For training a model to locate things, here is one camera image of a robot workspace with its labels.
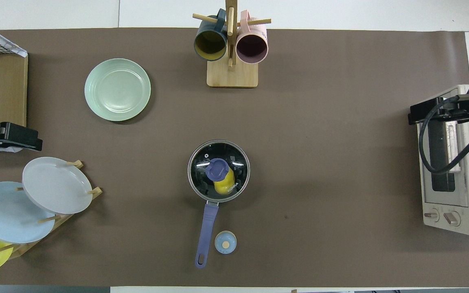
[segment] black cable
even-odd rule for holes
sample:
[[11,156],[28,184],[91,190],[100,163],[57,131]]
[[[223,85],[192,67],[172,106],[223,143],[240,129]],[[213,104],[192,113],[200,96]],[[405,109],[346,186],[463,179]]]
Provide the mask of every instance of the black cable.
[[423,124],[421,125],[421,129],[419,130],[419,154],[421,155],[421,161],[423,161],[423,164],[428,169],[428,171],[430,171],[433,174],[444,174],[448,172],[451,168],[454,168],[454,166],[457,165],[457,163],[461,161],[469,152],[469,144],[468,144],[467,146],[463,148],[463,150],[461,150],[461,152],[459,152],[459,154],[456,156],[456,158],[454,158],[450,162],[450,164],[444,166],[443,168],[435,169],[430,165],[430,163],[428,163],[428,160],[426,159],[426,156],[425,156],[425,151],[423,149],[423,137],[424,137],[426,126],[430,122],[430,119],[433,117],[435,113],[437,113],[437,111],[439,111],[439,108],[441,108],[445,104],[457,102],[458,100],[459,100],[459,97],[454,96],[452,98],[447,98],[446,100],[442,100],[439,104],[435,105],[432,108],[432,110],[428,112],[428,115],[426,115],[425,120]]

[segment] purple pot handle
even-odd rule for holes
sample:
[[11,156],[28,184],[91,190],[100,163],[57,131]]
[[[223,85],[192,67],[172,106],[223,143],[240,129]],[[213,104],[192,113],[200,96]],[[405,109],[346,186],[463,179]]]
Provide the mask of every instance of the purple pot handle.
[[211,243],[211,235],[213,234],[216,213],[218,213],[218,206],[205,204],[202,229],[200,230],[199,248],[197,249],[197,257],[195,258],[195,266],[199,269],[205,268],[205,264],[207,263],[207,254],[209,253],[209,245]]

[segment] white plate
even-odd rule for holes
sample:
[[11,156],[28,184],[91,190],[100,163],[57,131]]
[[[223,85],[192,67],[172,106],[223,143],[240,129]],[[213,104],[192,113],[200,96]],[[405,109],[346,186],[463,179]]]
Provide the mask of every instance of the white plate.
[[23,170],[23,188],[35,204],[56,214],[75,214],[90,205],[92,186],[83,172],[66,161],[40,157]]

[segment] mug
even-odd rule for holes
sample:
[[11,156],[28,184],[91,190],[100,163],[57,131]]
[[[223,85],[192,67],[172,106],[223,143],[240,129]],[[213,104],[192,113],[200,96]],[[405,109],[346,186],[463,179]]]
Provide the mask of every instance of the mug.
[[240,28],[236,40],[236,55],[245,63],[260,63],[267,57],[267,29],[265,24],[249,26],[248,21],[257,20],[249,16],[249,11],[242,11]]
[[216,16],[210,15],[210,17],[218,19],[216,24],[205,20],[201,22],[194,47],[199,57],[215,61],[222,58],[227,51],[227,28],[224,26],[226,11],[220,9]]

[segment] purple bottle cap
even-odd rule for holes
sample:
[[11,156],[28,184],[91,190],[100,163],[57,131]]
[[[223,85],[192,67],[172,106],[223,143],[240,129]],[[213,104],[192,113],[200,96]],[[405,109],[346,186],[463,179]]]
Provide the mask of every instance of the purple bottle cap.
[[209,162],[209,165],[205,169],[207,178],[211,181],[219,182],[226,178],[229,172],[229,165],[226,161],[221,158],[214,158]]

